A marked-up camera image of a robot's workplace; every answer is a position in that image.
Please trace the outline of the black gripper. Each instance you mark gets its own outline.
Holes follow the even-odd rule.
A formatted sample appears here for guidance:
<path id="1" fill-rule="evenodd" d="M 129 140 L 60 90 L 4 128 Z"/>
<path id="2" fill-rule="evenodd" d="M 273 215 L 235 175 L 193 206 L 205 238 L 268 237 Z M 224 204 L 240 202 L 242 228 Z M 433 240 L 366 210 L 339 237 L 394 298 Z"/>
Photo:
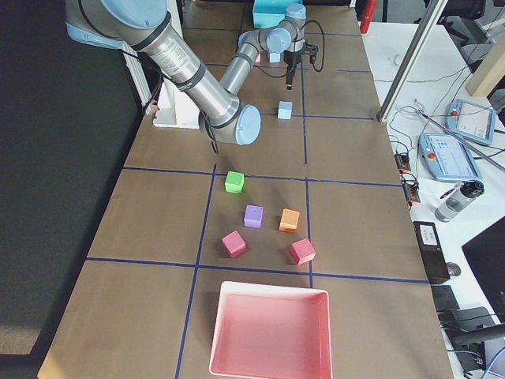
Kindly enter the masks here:
<path id="1" fill-rule="evenodd" d="M 285 79 L 286 89 L 288 91 L 293 89 L 295 67 L 301 63 L 302 57 L 304 55 L 308 55 L 310 64 L 314 66 L 316 63 L 317 54 L 318 46 L 310 43 L 305 43 L 299 51 L 285 51 L 283 53 L 283 61 L 288 66 Z"/>

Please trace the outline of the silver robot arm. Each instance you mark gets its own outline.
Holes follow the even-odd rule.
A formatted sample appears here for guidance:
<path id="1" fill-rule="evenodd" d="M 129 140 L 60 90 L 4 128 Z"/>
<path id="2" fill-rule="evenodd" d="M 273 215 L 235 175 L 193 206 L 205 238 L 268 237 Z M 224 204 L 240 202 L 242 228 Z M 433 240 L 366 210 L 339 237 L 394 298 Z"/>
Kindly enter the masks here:
<path id="1" fill-rule="evenodd" d="M 211 140 L 247 145 L 257 139 L 260 112 L 237 96 L 259 54 L 251 43 L 238 48 L 217 81 L 173 28 L 165 1 L 67 1 L 65 14 L 77 42 L 111 49 L 127 43 L 147 54 L 199 108 L 200 129 Z"/>
<path id="2" fill-rule="evenodd" d="M 263 52 L 268 52 L 283 56 L 286 73 L 282 77 L 285 79 L 286 88 L 291 90 L 302 57 L 308 55 L 310 62 L 314 63 L 320 52 L 317 45 L 309 43 L 305 38 L 307 24 L 305 6 L 293 3 L 286 7 L 284 18 L 276 26 L 254 29 L 241 34 L 238 50 L 220 84 L 228 92 L 238 94 L 255 66 L 257 57 Z"/>

